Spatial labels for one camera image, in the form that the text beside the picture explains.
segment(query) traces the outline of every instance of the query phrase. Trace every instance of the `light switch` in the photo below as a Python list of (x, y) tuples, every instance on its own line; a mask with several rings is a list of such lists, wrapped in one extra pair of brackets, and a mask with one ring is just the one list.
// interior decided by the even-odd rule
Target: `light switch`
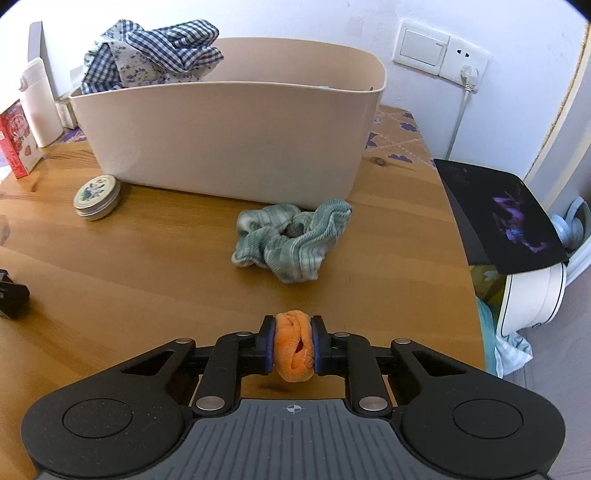
[(392, 60), (438, 75), (449, 38), (448, 34), (439, 30), (403, 20)]
[(402, 40), (400, 55), (436, 67), (441, 58), (442, 49), (443, 43), (439, 40), (407, 30)]

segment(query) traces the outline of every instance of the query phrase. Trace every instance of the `black mouse pad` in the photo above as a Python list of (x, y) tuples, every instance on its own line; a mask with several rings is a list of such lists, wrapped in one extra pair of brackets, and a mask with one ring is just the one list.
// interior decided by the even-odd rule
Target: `black mouse pad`
[[(518, 176), (449, 160), (435, 160), (435, 165), (448, 195), (453, 194), (485, 257), (499, 273), (522, 273), (568, 261), (550, 219)], [(460, 234), (470, 261), (474, 241), (465, 231)]]

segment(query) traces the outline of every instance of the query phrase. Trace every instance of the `light blue cloth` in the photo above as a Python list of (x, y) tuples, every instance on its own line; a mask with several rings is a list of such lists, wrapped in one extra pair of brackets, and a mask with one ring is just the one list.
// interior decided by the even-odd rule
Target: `light blue cloth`
[(491, 309), (478, 297), (476, 303), (484, 343), (486, 371), (503, 378), (523, 368), (534, 357), (530, 343), (517, 332), (506, 337), (497, 335)]
[(280, 203), (238, 216), (238, 243), (232, 263), (269, 268), (283, 283), (316, 280), (326, 252), (349, 223), (353, 207), (328, 200), (315, 212)]

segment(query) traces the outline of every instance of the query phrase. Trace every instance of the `crosshair marking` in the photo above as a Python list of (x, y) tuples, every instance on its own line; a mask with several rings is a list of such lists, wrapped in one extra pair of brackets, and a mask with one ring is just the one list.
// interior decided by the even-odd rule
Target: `crosshair marking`
[(305, 410), (305, 408), (304, 408), (304, 407), (300, 407), (300, 406), (299, 406), (297, 403), (292, 403), (291, 405), (288, 405), (288, 406), (287, 406), (285, 409), (286, 409), (286, 410), (287, 410), (289, 413), (293, 413), (294, 415), (295, 415), (296, 413), (299, 413), (299, 412), (301, 412), (302, 410)]

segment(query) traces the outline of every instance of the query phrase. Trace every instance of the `metal screw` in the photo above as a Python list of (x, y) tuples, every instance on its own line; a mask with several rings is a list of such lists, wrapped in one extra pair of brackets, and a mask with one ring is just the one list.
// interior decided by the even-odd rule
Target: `metal screw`
[(359, 406), (367, 411), (380, 411), (388, 406), (388, 402), (382, 397), (363, 397), (359, 400)]
[(195, 402), (195, 406), (200, 408), (201, 410), (206, 411), (215, 411), (222, 408), (226, 402), (224, 402), (223, 398), (217, 397), (215, 395), (208, 395), (207, 397), (201, 397), (199, 400)]

